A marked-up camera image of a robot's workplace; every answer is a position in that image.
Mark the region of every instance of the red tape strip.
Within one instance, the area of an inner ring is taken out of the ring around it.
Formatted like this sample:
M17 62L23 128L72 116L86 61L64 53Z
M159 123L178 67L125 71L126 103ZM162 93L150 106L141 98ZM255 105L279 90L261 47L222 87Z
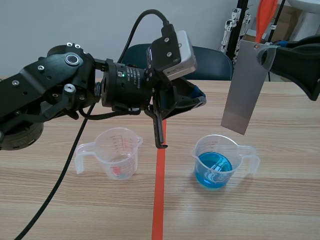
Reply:
M163 120L162 125L164 141L166 141L167 120ZM166 149L158 149L155 169L152 240L163 240L164 235L165 162Z

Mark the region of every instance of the metal sheet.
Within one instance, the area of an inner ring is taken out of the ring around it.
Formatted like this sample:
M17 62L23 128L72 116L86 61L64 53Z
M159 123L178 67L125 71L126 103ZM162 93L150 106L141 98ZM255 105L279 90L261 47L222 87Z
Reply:
M242 41L226 100L221 126L244 135L268 71L257 54L264 44Z

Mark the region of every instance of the black chair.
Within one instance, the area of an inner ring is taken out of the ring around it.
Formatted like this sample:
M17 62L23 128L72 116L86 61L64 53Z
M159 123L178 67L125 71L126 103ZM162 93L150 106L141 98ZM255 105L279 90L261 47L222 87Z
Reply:
M140 69L147 68L146 51L150 44L138 44L128 48L121 63L133 64ZM230 81L233 74L231 60L222 52L194 46L197 69L184 76L187 80Z

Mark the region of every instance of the wooden table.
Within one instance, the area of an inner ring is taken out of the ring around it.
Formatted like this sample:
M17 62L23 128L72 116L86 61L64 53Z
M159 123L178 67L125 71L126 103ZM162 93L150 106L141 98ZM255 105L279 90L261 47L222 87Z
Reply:
M206 106L167 121L163 239L319 240L320 101L310 101L294 83L266 82L242 136L220 126L230 82L196 83L206 93ZM105 111L98 104L94 113ZM0 151L0 240L14 239L39 209L80 125L81 120L55 119L31 147ZM90 121L80 143L114 127L144 138L132 179L108 179L93 158L76 175L72 163L24 239L151 239L157 159L152 120L141 114ZM208 134L256 147L258 173L247 175L244 164L225 188L199 185L190 152Z

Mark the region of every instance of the measuring cup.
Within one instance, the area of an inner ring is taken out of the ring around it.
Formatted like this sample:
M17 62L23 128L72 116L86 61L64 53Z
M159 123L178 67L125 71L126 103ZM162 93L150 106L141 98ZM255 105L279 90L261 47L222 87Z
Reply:
M192 150L196 179L204 186L218 189L227 184L244 160L249 160L251 173L256 173L260 158L252 146L241 146L222 135L202 137Z
M84 171L84 157L95 156L105 173L112 179L130 178L138 167L138 147L142 137L123 127L101 133L94 142L81 144L76 148L74 159L77 174Z

